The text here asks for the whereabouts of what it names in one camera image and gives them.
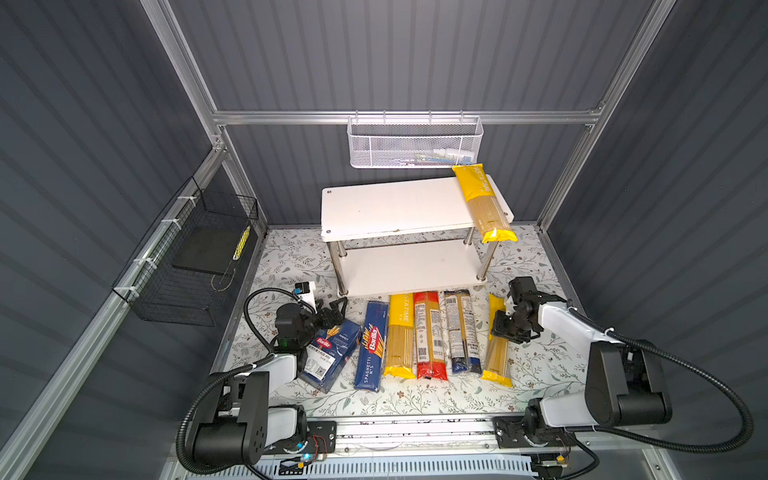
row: wire basket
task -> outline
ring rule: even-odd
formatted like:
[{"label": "wire basket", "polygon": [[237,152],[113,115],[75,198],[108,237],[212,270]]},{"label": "wire basket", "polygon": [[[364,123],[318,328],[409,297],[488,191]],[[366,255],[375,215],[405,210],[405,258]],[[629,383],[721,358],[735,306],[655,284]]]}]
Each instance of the wire basket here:
[{"label": "wire basket", "polygon": [[480,117],[432,121],[383,115],[378,123],[350,117],[346,132],[354,168],[450,168],[477,163],[483,129]]},{"label": "wire basket", "polygon": [[[156,246],[144,257],[129,262],[140,263],[129,285],[113,285],[113,291],[125,300],[143,320],[216,326],[229,321],[237,294],[258,241],[256,199],[212,190],[198,190],[187,199],[173,220],[166,225]],[[243,233],[250,227],[240,258],[232,260],[222,274],[203,273],[174,267],[185,240],[197,228]]]}]

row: black cable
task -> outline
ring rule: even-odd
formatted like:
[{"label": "black cable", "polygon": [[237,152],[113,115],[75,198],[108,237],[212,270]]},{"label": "black cable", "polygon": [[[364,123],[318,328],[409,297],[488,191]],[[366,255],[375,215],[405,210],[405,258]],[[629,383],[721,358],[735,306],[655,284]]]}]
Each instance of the black cable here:
[{"label": "black cable", "polygon": [[248,365],[243,365],[235,369],[231,369],[228,372],[219,373],[212,380],[210,380],[205,387],[203,387],[203,390],[200,391],[200,394],[192,402],[192,406],[190,406],[189,410],[187,411],[187,414],[181,420],[179,429],[176,432],[176,456],[179,459],[179,463],[181,464],[181,466],[183,466],[189,472],[194,473],[195,475],[209,475],[212,473],[221,472],[226,468],[234,466],[234,465],[225,465],[223,467],[200,467],[195,465],[192,458],[190,458],[189,453],[187,452],[187,446],[185,445],[187,441],[187,432],[189,430],[190,423],[192,422],[194,413],[197,411],[197,407],[200,406],[200,404],[205,399],[205,397],[209,393],[211,393],[213,389],[215,389],[221,383],[225,382],[228,379],[231,379],[232,377],[234,377],[239,373],[250,372],[251,370],[262,366],[264,363],[267,363],[272,358],[273,357],[271,355],[268,355],[262,358],[261,360],[257,360],[255,363],[249,363]]},{"label": "black cable", "polygon": [[256,470],[256,467],[254,467],[253,465],[245,464],[245,468],[248,468],[248,472],[253,473],[255,476],[260,478],[260,480],[272,480],[268,476],[264,475],[262,472],[259,472],[258,470]]},{"label": "black cable", "polygon": [[253,334],[256,336],[256,338],[259,339],[259,341],[266,347],[266,350],[269,353],[273,353],[275,351],[275,347],[272,346],[271,342],[267,342],[267,340],[263,337],[261,333],[259,333],[259,330],[256,328],[256,326],[253,324],[253,322],[250,319],[250,314],[248,313],[248,304],[256,295],[259,295],[260,293],[264,292],[278,292],[282,293],[283,295],[287,295],[297,301],[299,304],[304,305],[312,314],[315,314],[315,307],[312,305],[309,305],[307,302],[299,298],[298,295],[296,295],[294,292],[289,292],[288,290],[283,290],[282,288],[276,288],[273,286],[266,286],[264,288],[259,288],[258,290],[252,292],[246,299],[245,302],[243,302],[243,314],[245,316],[245,323],[248,324],[248,328],[250,328],[250,331],[253,332]]},{"label": "black cable", "polygon": [[620,342],[623,342],[629,346],[633,346],[634,348],[641,349],[645,352],[650,353],[651,355],[655,355],[662,359],[668,360],[672,363],[676,363],[677,365],[682,366],[685,369],[688,369],[691,372],[697,374],[701,378],[707,380],[709,383],[717,387],[717,389],[720,390],[726,397],[728,397],[728,399],[733,403],[733,405],[736,406],[736,409],[739,411],[739,415],[741,416],[741,429],[736,435],[734,435],[731,439],[726,440],[725,442],[714,443],[711,445],[688,445],[684,443],[666,442],[664,440],[653,439],[651,437],[647,437],[645,435],[638,435],[637,433],[628,432],[626,430],[615,429],[612,427],[601,427],[598,425],[594,427],[591,427],[591,426],[568,427],[569,432],[595,431],[595,432],[612,433],[614,435],[619,435],[628,439],[635,440],[637,442],[643,442],[649,445],[654,445],[662,449],[677,450],[679,452],[688,452],[688,453],[728,452],[729,450],[739,448],[740,446],[744,445],[747,440],[750,439],[750,436],[752,436],[755,430],[755,423],[752,417],[752,413],[750,412],[749,408],[747,408],[746,403],[744,403],[744,401],[736,394],[736,392],[734,392],[728,385],[721,382],[714,375],[712,375],[709,372],[706,372],[705,370],[700,369],[699,367],[695,366],[693,363],[687,362],[686,360],[683,360],[678,356],[672,355],[671,353],[664,352],[663,350],[660,350],[655,346],[648,345],[643,342],[638,342],[637,340],[628,338],[610,329],[605,330],[603,327],[596,324],[588,316],[583,315],[581,312],[579,312],[572,306],[569,307],[569,310],[573,312],[576,315],[576,317],[578,317],[582,322],[586,323],[587,325],[591,326],[597,331],[600,331],[600,332],[605,331],[605,335],[611,338],[619,340]]},{"label": "black cable", "polygon": [[600,459],[598,458],[597,454],[595,454],[590,449],[588,449],[585,444],[579,442],[578,439],[576,438],[576,435],[571,435],[571,440],[573,440],[573,442],[576,445],[578,445],[578,448],[584,450],[584,453],[592,457],[592,463],[582,468],[581,470],[577,470],[576,472],[569,473],[568,475],[559,477],[558,480],[571,480],[572,478],[581,477],[583,474],[589,473],[592,470],[595,470],[598,467],[598,465],[600,465]]}]

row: black coiled cable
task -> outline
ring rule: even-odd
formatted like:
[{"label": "black coiled cable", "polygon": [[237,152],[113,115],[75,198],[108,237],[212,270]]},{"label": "black coiled cable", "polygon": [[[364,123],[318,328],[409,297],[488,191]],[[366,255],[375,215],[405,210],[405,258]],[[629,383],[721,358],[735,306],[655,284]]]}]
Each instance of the black coiled cable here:
[{"label": "black coiled cable", "polygon": [[576,435],[570,434],[570,437],[571,437],[571,441],[575,443],[578,446],[578,448],[580,448],[581,450],[584,451],[584,453],[592,457],[592,463],[582,468],[581,470],[558,477],[558,480],[572,480],[573,478],[581,477],[582,475],[589,473],[592,470],[595,470],[598,467],[598,465],[600,465],[600,459],[598,458],[597,454],[595,454],[590,449],[588,449],[585,444],[579,442],[579,440],[576,438]]},{"label": "black coiled cable", "polygon": [[[591,326],[597,331],[600,331],[600,332],[604,331],[603,327],[596,324],[588,316],[583,315],[573,306],[570,306],[568,309],[574,315],[576,315],[582,322],[586,323],[587,325]],[[693,363],[687,362],[678,356],[672,355],[671,353],[664,352],[663,350],[660,350],[655,346],[638,342],[637,340],[628,338],[624,335],[621,335],[620,333],[616,333],[612,329],[606,330],[605,335],[611,338],[614,338],[616,340],[619,340],[620,342],[623,342],[629,346],[633,346],[637,349],[641,349],[645,352],[648,352],[651,355],[655,355],[662,359],[668,360],[672,363],[676,363],[677,365],[682,366],[683,368],[688,369],[691,372],[700,376],[701,378],[707,380],[709,383],[717,387],[717,389],[720,390],[726,397],[728,397],[728,399],[733,403],[733,405],[736,406],[736,409],[739,411],[739,415],[741,416],[741,429],[733,438],[726,440],[725,442],[714,443],[711,445],[688,445],[685,443],[667,442],[664,440],[653,439],[645,435],[638,435],[637,433],[628,432],[622,429],[615,429],[612,427],[601,427],[598,425],[595,425],[594,427],[591,427],[591,426],[568,427],[569,432],[595,431],[595,432],[612,433],[614,435],[619,435],[628,439],[635,440],[637,442],[643,442],[653,446],[657,446],[662,449],[677,450],[679,452],[688,452],[688,453],[728,452],[729,450],[739,448],[740,446],[744,445],[747,440],[750,439],[750,437],[752,436],[755,430],[755,422],[753,420],[752,413],[750,413],[750,410],[749,408],[747,408],[746,403],[744,403],[744,401],[728,385],[721,382],[718,378],[716,378],[711,373],[706,372],[700,369],[699,367],[695,366]]]}]

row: aluminum frame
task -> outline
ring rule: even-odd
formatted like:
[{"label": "aluminum frame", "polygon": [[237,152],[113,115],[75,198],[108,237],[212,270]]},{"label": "aluminum frame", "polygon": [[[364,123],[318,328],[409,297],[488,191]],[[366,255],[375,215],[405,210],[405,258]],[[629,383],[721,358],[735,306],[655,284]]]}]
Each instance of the aluminum frame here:
[{"label": "aluminum frame", "polygon": [[568,277],[568,272],[565,271],[565,267],[560,261],[557,250],[554,249],[552,240],[550,240],[547,232],[543,231],[541,228],[537,228],[536,230],[538,232],[538,239],[541,241],[541,246],[544,248],[544,253],[547,254],[547,258],[552,264],[554,275],[560,282],[560,287],[563,289],[565,298],[572,301],[580,312],[584,312],[584,307],[581,305],[581,301],[576,294],[576,289],[574,288],[573,283],[571,283],[571,279]]},{"label": "aluminum frame", "polygon": [[[189,201],[185,197],[193,195],[197,191],[198,185],[206,187],[210,183],[226,156],[227,152],[220,147],[215,147],[210,151],[194,174],[194,181],[189,180],[187,182],[187,185],[179,193],[179,197],[166,212],[164,220],[176,218],[185,203]],[[171,226],[171,222],[160,222],[142,246],[138,258],[148,256],[168,228],[174,228]],[[133,262],[118,285],[131,284],[140,269],[141,264]],[[80,392],[86,378],[91,374],[91,370],[96,366],[96,362],[101,358],[101,354],[120,328],[129,310],[130,307],[119,295],[115,292],[110,293],[0,451],[0,478],[2,480],[21,480],[27,475],[75,396]]]},{"label": "aluminum frame", "polygon": [[215,111],[217,125],[346,125],[350,118],[360,123],[393,121],[460,122],[480,117],[486,125],[593,125],[599,110],[574,111]]},{"label": "aluminum frame", "polygon": [[147,17],[157,33],[166,55],[174,66],[176,75],[179,77],[184,91],[187,92],[187,96],[210,139],[211,145],[216,147],[223,144],[223,147],[230,152],[223,167],[230,178],[235,193],[257,199],[259,231],[260,233],[266,232],[267,218],[261,208],[261,202],[258,201],[256,191],[248,180],[248,175],[245,172],[243,163],[240,161],[240,157],[237,155],[232,139],[226,132],[226,129],[220,127],[214,121],[213,113],[216,111],[214,97],[208,90],[203,74],[197,66],[192,50],[187,43],[187,39],[184,37],[170,2],[168,0],[141,0],[141,6],[144,7],[144,11],[147,13]]},{"label": "aluminum frame", "polygon": [[648,50],[650,50],[650,46],[654,43],[656,36],[661,30],[661,26],[672,11],[675,1],[654,0],[654,3],[650,6],[642,25],[632,40],[629,50],[627,50],[627,54],[621,61],[616,75],[608,85],[605,96],[603,96],[601,114],[598,121],[593,127],[588,127],[581,135],[576,148],[571,153],[571,158],[568,160],[562,175],[547,199],[544,209],[541,211],[538,223],[543,231],[547,231],[552,225],[555,215],[558,214],[558,210],[560,210],[566,195],[568,195],[571,187],[573,187],[576,177],[578,177],[584,164],[586,164],[589,155],[594,150],[594,146],[603,134],[605,126],[616,111],[616,107],[624,96],[624,92],[627,91],[627,87],[632,81],[634,74],[637,73],[640,63],[645,58]]}]

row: plastic packaging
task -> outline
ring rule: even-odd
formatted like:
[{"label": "plastic packaging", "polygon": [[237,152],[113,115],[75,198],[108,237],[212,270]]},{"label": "plastic packaging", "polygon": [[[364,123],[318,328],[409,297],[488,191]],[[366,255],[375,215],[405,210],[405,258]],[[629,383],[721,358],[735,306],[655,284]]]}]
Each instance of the plastic packaging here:
[{"label": "plastic packaging", "polygon": [[414,379],[413,293],[389,296],[389,335],[384,375]]},{"label": "plastic packaging", "polygon": [[442,321],[437,292],[413,294],[416,333],[416,376],[420,379],[448,380]]},{"label": "plastic packaging", "polygon": [[482,242],[518,241],[509,226],[502,208],[498,205],[482,164],[453,167],[458,183],[462,186],[464,200],[469,213],[475,220],[475,227],[482,236]]},{"label": "plastic packaging", "polygon": [[480,349],[469,290],[445,292],[445,318],[451,346],[451,370],[481,375]]},{"label": "plastic packaging", "polygon": [[[496,312],[506,311],[504,299],[497,296],[488,295],[491,303],[491,325],[488,331],[493,330],[493,319],[496,318]],[[509,374],[509,342],[499,336],[488,334],[488,352],[485,356],[485,370],[483,370],[483,380],[496,382],[502,386],[512,386],[512,378]]]}]

